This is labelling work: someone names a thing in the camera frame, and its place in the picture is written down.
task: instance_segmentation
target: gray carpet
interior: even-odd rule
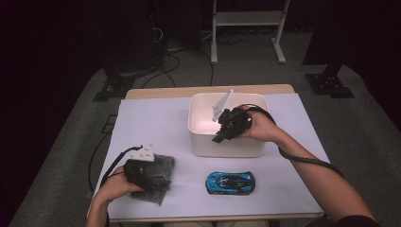
[[[325,65],[302,66],[310,33],[284,33],[282,48],[287,63],[275,57],[272,35],[248,35],[234,45],[218,46],[213,85],[287,83],[300,95],[310,120],[330,159],[360,192],[382,226],[401,226],[401,133],[367,91],[361,77],[346,66],[342,83],[355,98],[315,96],[305,73],[321,73]],[[203,47],[209,55],[209,45]],[[175,54],[180,66],[171,72],[178,87],[208,86],[212,68],[201,52]],[[165,58],[166,69],[176,60]],[[139,78],[140,88],[151,75]],[[64,124],[58,139],[31,186],[11,226],[83,226],[92,198],[87,169],[110,114],[117,114],[120,98],[93,102],[106,80],[102,70],[93,75]],[[166,76],[146,87],[171,87]],[[92,184],[99,177],[110,137],[99,146],[92,165]],[[305,226],[310,219],[284,219],[283,227]],[[124,224],[124,226],[148,224]]]

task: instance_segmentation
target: hand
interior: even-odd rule
[[[111,202],[135,191],[143,191],[143,189],[134,183],[129,183],[124,175],[123,166],[120,166],[109,177],[106,183],[100,187],[96,197],[101,198],[103,201]]]
[[[240,134],[237,138],[253,138],[263,142],[276,142],[281,132],[272,121],[260,112],[248,112],[252,120],[252,126]]]

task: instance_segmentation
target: table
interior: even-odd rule
[[[152,144],[157,154],[174,156],[176,165],[171,189],[161,206],[134,201],[127,195],[110,204],[111,222],[315,218],[323,212],[273,143],[267,143],[258,158],[204,158],[191,151],[186,127],[190,97],[197,93],[225,93],[228,89],[262,94],[277,124],[328,162],[300,98],[289,85],[130,90],[121,102],[100,176],[120,152],[146,144]],[[204,181],[216,170],[250,170],[256,178],[256,188],[249,196],[211,196],[206,192]]]
[[[283,32],[284,22],[287,18],[289,1],[286,0],[282,10],[276,11],[229,11],[218,12],[217,0],[213,2],[213,22],[212,22],[212,44],[211,62],[218,63],[218,45],[216,34],[218,26],[278,26],[272,44],[280,63],[286,63],[283,51],[280,46],[280,39]]]

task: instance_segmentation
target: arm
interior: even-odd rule
[[[250,112],[251,128],[239,137],[273,142],[292,156],[317,159],[285,131],[261,113]],[[361,215],[375,219],[358,192],[333,170],[291,162],[324,212],[337,223],[341,218]]]
[[[127,193],[143,191],[139,186],[127,182],[123,167],[118,167],[112,177],[97,191],[89,208],[86,227],[104,227],[107,221],[107,208],[110,202],[120,198]]]

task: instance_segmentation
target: white tag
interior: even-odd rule
[[[130,154],[130,159],[132,160],[139,160],[139,161],[146,161],[146,162],[153,162],[154,155],[151,145],[147,147],[140,148],[138,150],[132,151]]]
[[[216,104],[213,106],[213,121],[217,121],[218,118],[223,114],[225,106],[227,105],[228,99],[230,98],[231,94],[233,93],[233,89],[230,89],[226,95]]]

